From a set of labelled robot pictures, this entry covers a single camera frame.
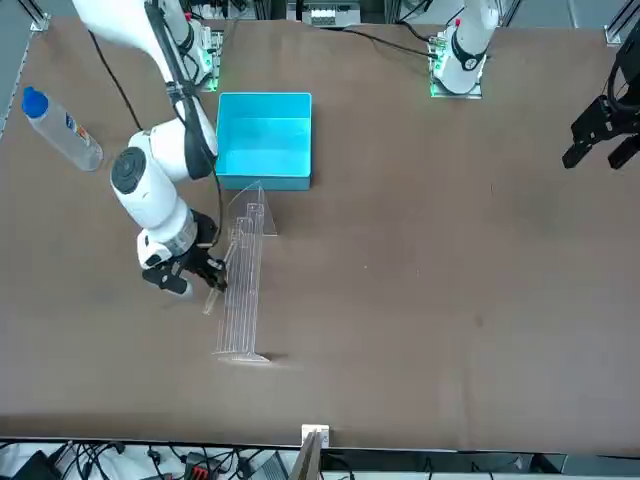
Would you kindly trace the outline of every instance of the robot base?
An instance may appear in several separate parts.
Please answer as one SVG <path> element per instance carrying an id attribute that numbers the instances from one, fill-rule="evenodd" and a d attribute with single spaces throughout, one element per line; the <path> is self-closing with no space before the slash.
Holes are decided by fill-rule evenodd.
<path id="1" fill-rule="evenodd" d="M 438 80 L 435 76 L 435 71 L 442 67 L 442 62 L 444 60 L 445 55 L 447 55 L 447 42 L 448 42 L 447 32 L 438 32 L 438 36 L 436 37 L 436 41 L 429 42 L 427 45 L 429 47 L 429 53 L 435 53 L 438 55 L 438 60 L 434 60 L 432 58 L 429 59 L 429 93 L 433 98 L 467 98 L 473 100 L 479 100 L 482 98 L 482 87 L 480 84 L 480 79 L 482 78 L 482 70 L 484 68 L 484 62 L 482 66 L 479 68 L 478 72 L 478 80 L 476 85 L 465 94 L 457 94 L 452 93 L 445 88 L 444 85 Z"/>

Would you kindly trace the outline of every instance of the bottle label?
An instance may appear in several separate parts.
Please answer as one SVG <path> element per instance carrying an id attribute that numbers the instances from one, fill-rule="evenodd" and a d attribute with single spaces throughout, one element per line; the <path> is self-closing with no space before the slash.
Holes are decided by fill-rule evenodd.
<path id="1" fill-rule="evenodd" d="M 75 120 L 73 118 L 71 118 L 71 115 L 69 115 L 67 113 L 67 128 L 69 130 L 71 130 L 73 133 L 75 133 L 76 135 L 78 135 L 82 140 L 84 140 L 84 143 L 87 144 L 87 147 L 89 146 L 90 140 L 89 140 L 89 134 L 87 133 L 87 131 L 82 128 L 80 125 L 78 125 Z"/>

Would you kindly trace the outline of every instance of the blue bottle cap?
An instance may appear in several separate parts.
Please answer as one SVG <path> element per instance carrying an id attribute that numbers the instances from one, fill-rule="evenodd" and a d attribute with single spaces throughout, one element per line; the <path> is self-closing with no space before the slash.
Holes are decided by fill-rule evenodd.
<path id="1" fill-rule="evenodd" d="M 49 108 L 49 100 L 46 95 L 39 92 L 31 85 L 24 89 L 22 97 L 22 111 L 29 118 L 38 118 L 44 115 Z"/>

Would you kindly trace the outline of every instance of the black cable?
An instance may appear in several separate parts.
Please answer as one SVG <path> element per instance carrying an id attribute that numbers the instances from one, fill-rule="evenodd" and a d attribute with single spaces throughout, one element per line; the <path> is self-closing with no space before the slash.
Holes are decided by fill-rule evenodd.
<path id="1" fill-rule="evenodd" d="M 80 447 L 78 447 L 76 450 L 75 463 L 76 463 L 76 470 L 78 470 L 78 476 L 80 477 L 80 480 L 87 480 L 87 478 L 83 475 L 82 470 L 80 469 Z"/>
<path id="2" fill-rule="evenodd" d="M 164 478 L 164 473 L 162 473 L 160 471 L 160 468 L 158 467 L 158 464 L 153 460 L 153 458 L 151 459 L 151 463 L 153 463 L 153 466 L 156 469 L 156 473 L 158 474 L 158 478 L 159 479 L 163 479 Z"/>
<path id="3" fill-rule="evenodd" d="M 423 35 L 420 35 L 415 28 L 413 28 L 412 25 L 410 25 L 409 23 L 405 22 L 404 20 L 402 21 L 398 21 L 398 25 L 404 25 L 405 27 L 407 27 L 409 29 L 409 32 L 411 32 L 411 35 L 413 35 L 414 37 L 416 37 L 419 40 L 422 40 L 423 42 L 428 42 L 429 40 L 431 40 L 432 36 L 431 35 L 427 35 L 426 37 Z"/>
<path id="4" fill-rule="evenodd" d="M 433 478 L 433 465 L 431 464 L 431 457 L 427 457 L 427 460 L 424 462 L 423 472 L 429 472 L 429 478 L 427 480 L 431 480 Z"/>
<path id="5" fill-rule="evenodd" d="M 209 457 L 207 456 L 207 450 L 204 447 L 202 447 L 202 453 L 204 454 L 204 459 L 207 462 L 207 478 L 209 478 L 209 475 L 211 475 L 211 465 L 209 464 Z"/>
<path id="6" fill-rule="evenodd" d="M 396 23 L 402 23 L 404 22 L 407 18 L 409 18 L 411 16 L 411 14 L 413 14 L 413 12 L 415 12 L 416 10 L 418 10 L 420 7 L 422 7 L 424 4 L 426 4 L 427 2 L 429 2 L 429 5 L 431 5 L 433 3 L 433 0 L 422 0 L 421 2 L 418 2 L 418 4 L 413 7 L 409 13 L 407 13 L 404 17 L 402 17 L 400 20 L 398 20 Z"/>
<path id="7" fill-rule="evenodd" d="M 67 453 L 69 453 L 70 450 L 73 449 L 73 443 L 69 443 L 65 449 L 62 451 L 62 453 L 60 454 L 60 456 L 56 459 L 56 461 L 54 462 L 54 466 L 58 465 L 60 463 L 60 461 L 67 455 Z"/>
<path id="8" fill-rule="evenodd" d="M 448 26 L 451 22 L 453 22 L 453 19 L 456 18 L 458 15 L 460 15 L 462 13 L 462 10 L 464 10 L 464 7 L 462 7 L 460 10 L 458 10 L 456 13 L 453 14 L 453 17 L 451 17 L 449 20 L 447 20 L 447 23 L 445 23 L 445 26 Z"/>
<path id="9" fill-rule="evenodd" d="M 433 58 L 434 60 L 438 59 L 438 56 L 435 53 L 422 52 L 420 50 L 415 50 L 413 48 L 403 47 L 397 43 L 390 42 L 380 37 L 376 37 L 374 35 L 369 35 L 368 33 L 359 32 L 357 30 L 342 30 L 343 32 L 353 33 L 354 35 L 360 35 L 361 37 L 368 38 L 369 40 L 373 40 L 374 42 L 380 42 L 384 45 L 388 45 L 389 47 L 397 48 L 398 50 L 402 50 L 408 53 L 414 53 L 416 55 L 422 55 L 424 57 Z"/>
<path id="10" fill-rule="evenodd" d="M 89 458 L 91 459 L 92 464 L 95 464 L 96 467 L 98 467 L 98 470 L 100 471 L 100 476 L 102 477 L 102 480 L 110 480 L 109 476 L 102 469 L 102 465 L 100 464 L 100 459 L 98 457 L 100 455 L 102 455 L 106 450 L 111 448 L 111 446 L 110 445 L 105 445 L 105 447 L 100 451 L 98 451 L 98 449 L 100 448 L 99 445 L 95 445 L 95 446 L 90 447 L 90 448 L 92 449 L 92 451 L 88 452 L 87 455 L 89 455 Z"/>
<path id="11" fill-rule="evenodd" d="M 69 465 L 67 465 L 67 468 L 65 469 L 65 471 L 62 473 L 62 476 L 60 477 L 60 480 L 64 480 L 67 475 L 69 474 L 69 472 L 71 471 L 71 468 L 73 468 L 74 465 L 76 465 L 79 462 L 79 457 L 81 457 L 82 455 L 84 455 L 84 453 L 80 453 L 79 452 L 79 448 L 78 450 L 74 450 L 73 446 L 71 447 L 71 450 L 74 451 L 76 453 L 76 456 L 73 460 L 71 460 L 71 463 L 69 463 Z"/>
<path id="12" fill-rule="evenodd" d="M 169 30 L 169 28 L 166 26 L 167 22 L 164 18 L 164 14 L 162 13 L 162 10 L 158 7 L 157 4 L 149 4 L 149 3 L 145 4 L 145 10 L 147 12 L 147 19 L 151 23 L 151 27 L 154 30 L 154 33 L 156 34 L 158 43 L 160 44 L 160 49 L 162 50 L 162 53 L 165 59 L 167 60 L 169 71 L 171 72 L 171 75 L 174 77 L 174 82 L 176 82 L 179 85 L 186 83 L 187 80 L 184 78 L 184 75 L 182 74 L 182 68 L 180 67 L 181 59 L 175 58 L 175 56 L 173 55 L 174 47 L 172 45 L 175 45 L 175 39 L 171 35 L 171 31 Z M 156 29 L 154 29 L 154 25 L 160 22 L 163 22 L 165 27 L 157 28 L 157 32 L 156 32 L 155 31 Z M 220 180 L 218 179 L 218 175 L 216 173 L 217 157 L 213 154 L 213 152 L 209 148 L 209 144 L 207 143 L 207 140 L 205 139 L 204 130 L 202 128 L 202 125 L 200 124 L 198 111 L 196 109 L 195 102 L 193 101 L 192 96 L 188 95 L 184 97 L 182 102 L 185 109 L 185 115 L 190 115 L 190 119 L 192 120 L 195 119 L 195 122 L 198 128 L 194 130 L 189 128 L 186 122 L 186 118 L 182 118 L 180 117 L 180 115 L 178 115 L 178 110 L 175 106 L 175 102 L 172 101 L 171 103 L 173 106 L 173 110 L 174 112 L 176 112 L 176 115 L 178 115 L 178 118 L 180 118 L 180 121 L 184 125 L 185 132 L 186 131 L 192 132 L 195 135 L 198 142 L 200 143 L 200 150 L 204 154 L 205 158 L 209 163 L 209 166 L 211 167 L 211 173 L 213 173 L 213 177 L 216 181 L 216 188 L 218 190 L 218 229 L 216 230 L 211 243 L 207 244 L 208 248 L 213 248 L 220 241 L 220 235 L 222 233 L 222 225 L 223 225 L 223 219 L 224 219 L 224 212 L 223 212 L 224 208 L 222 206 L 222 189 L 220 187 Z"/>
<path id="13" fill-rule="evenodd" d="M 136 127 L 138 128 L 138 130 L 144 130 L 142 128 L 142 125 L 140 125 L 140 121 L 136 116 L 136 112 L 133 111 L 133 107 L 131 106 L 131 102 L 129 102 L 129 98 L 127 98 L 127 94 L 124 93 L 124 90 L 122 89 L 122 85 L 120 85 L 120 82 L 118 81 L 116 76 L 113 74 L 113 71 L 111 71 L 111 67 L 107 63 L 107 60 L 104 58 L 104 55 L 102 54 L 102 49 L 98 44 L 98 40 L 96 39 L 96 36 L 93 34 L 92 31 L 88 30 L 88 32 L 89 32 L 89 36 L 91 37 L 91 41 L 93 42 L 93 46 L 96 48 L 98 57 L 100 57 L 100 61 L 102 62 L 102 65 L 104 65 L 104 68 L 107 70 L 107 73 L 111 76 L 111 80 L 113 80 L 113 83 L 116 85 L 116 88 L 120 92 L 120 96 L 122 97 L 122 100 L 124 100 L 124 103 L 127 105 L 127 108 L 129 109 L 129 113 L 131 114 L 131 118 L 133 118 L 133 122 L 136 124 Z"/>
<path id="14" fill-rule="evenodd" d="M 173 453 L 177 457 L 177 459 L 180 460 L 180 463 L 187 463 L 187 458 L 185 455 L 178 454 L 173 445 L 169 445 L 169 448 L 171 449 L 171 453 Z"/>
<path id="15" fill-rule="evenodd" d="M 627 112 L 627 113 L 637 113 L 640 112 L 640 105 L 627 105 L 625 103 L 621 103 L 615 97 L 613 93 L 613 88 L 616 83 L 616 76 L 618 75 L 618 69 L 620 68 L 620 63 L 616 58 L 613 62 L 613 66 L 611 67 L 611 72 L 609 73 L 609 79 L 607 80 L 607 99 L 611 104 L 611 108 L 614 111 L 619 112 Z"/>
<path id="16" fill-rule="evenodd" d="M 247 465 L 249 465 L 249 467 L 251 467 L 251 460 L 253 460 L 254 458 L 256 458 L 258 455 L 260 455 L 262 452 L 264 452 L 263 449 L 258 450 L 256 453 L 254 453 L 253 455 L 249 455 L 247 458 L 242 458 L 240 457 L 240 455 L 238 455 L 238 466 L 236 468 L 236 471 L 233 473 L 233 475 L 231 475 L 229 477 L 228 480 L 233 480 L 234 478 L 238 477 L 242 480 L 249 480 L 249 478 L 251 478 L 251 476 L 255 473 L 255 471 L 249 475 L 247 478 L 241 477 L 240 476 L 240 460 L 242 460 L 244 463 L 246 463 Z"/>
<path id="17" fill-rule="evenodd" d="M 336 457 L 335 455 L 331 455 L 330 453 L 327 453 L 327 456 L 330 459 L 332 459 L 332 460 L 338 462 L 339 464 L 343 465 L 347 469 L 347 471 L 349 472 L 349 480 L 355 480 L 356 476 L 353 474 L 353 469 L 351 468 L 351 465 L 349 465 L 347 463 L 346 460 L 344 460 L 343 458 L 340 458 L 340 457 Z"/>
<path id="18" fill-rule="evenodd" d="M 191 81 L 195 83 L 196 79 L 198 78 L 198 74 L 200 73 L 200 67 L 198 66 L 198 62 L 196 62 L 195 59 L 188 53 L 185 53 L 184 56 L 187 57 L 189 60 L 191 60 L 191 63 L 193 63 L 196 66 L 196 73 L 194 73 L 193 77 L 191 78 Z"/>
<path id="19" fill-rule="evenodd" d="M 178 108 L 176 107 L 175 103 L 172 103 L 171 106 L 173 107 L 173 111 L 176 114 L 176 117 L 178 117 L 186 131 L 189 128 L 187 127 L 187 122 L 185 122 L 184 118 L 180 116 L 180 112 L 178 112 Z M 218 241 L 220 240 L 220 234 L 222 232 L 222 224 L 224 222 L 224 208 L 222 206 L 222 186 L 220 185 L 220 179 L 218 178 L 218 173 L 216 172 L 215 162 L 211 163 L 211 173 L 213 174 L 213 179 L 216 182 L 216 191 L 218 192 L 218 230 L 214 234 L 209 248 L 213 248 L 218 244 Z"/>

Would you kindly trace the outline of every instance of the clear acrylic stand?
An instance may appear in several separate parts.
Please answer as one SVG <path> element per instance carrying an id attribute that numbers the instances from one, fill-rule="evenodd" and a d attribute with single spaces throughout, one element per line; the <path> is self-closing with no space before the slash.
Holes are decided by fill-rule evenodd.
<path id="1" fill-rule="evenodd" d="M 220 316 L 218 342 L 213 354 L 232 362 L 268 362 L 255 352 L 256 320 L 260 287 L 262 240 L 277 235 L 273 217 L 261 183 L 242 190 L 227 207 L 229 249 L 227 290 L 224 312 Z M 204 313 L 210 315 L 218 298 L 211 290 Z"/>

